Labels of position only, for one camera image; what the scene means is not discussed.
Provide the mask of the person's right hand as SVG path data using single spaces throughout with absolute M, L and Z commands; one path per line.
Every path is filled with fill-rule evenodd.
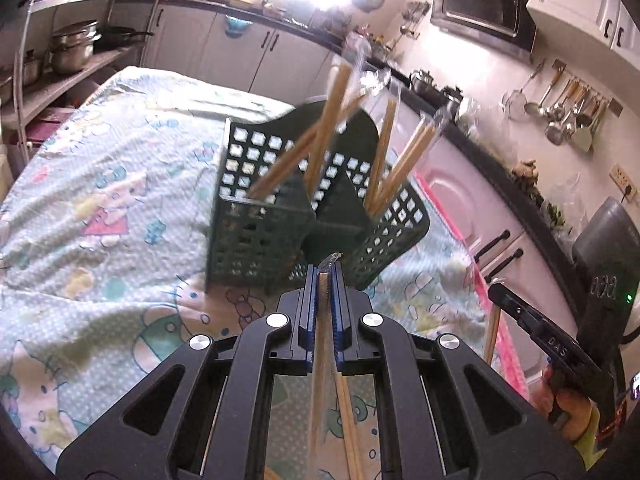
M 544 418 L 549 417 L 556 404 L 567 414 L 567 421 L 560 429 L 562 436 L 574 444 L 579 441 L 593 443 L 599 422 L 597 409 L 590 399 L 574 390 L 562 388 L 554 392 L 550 385 L 552 375 L 553 367 L 548 365 L 542 372 L 540 381 L 534 385 L 530 403 Z

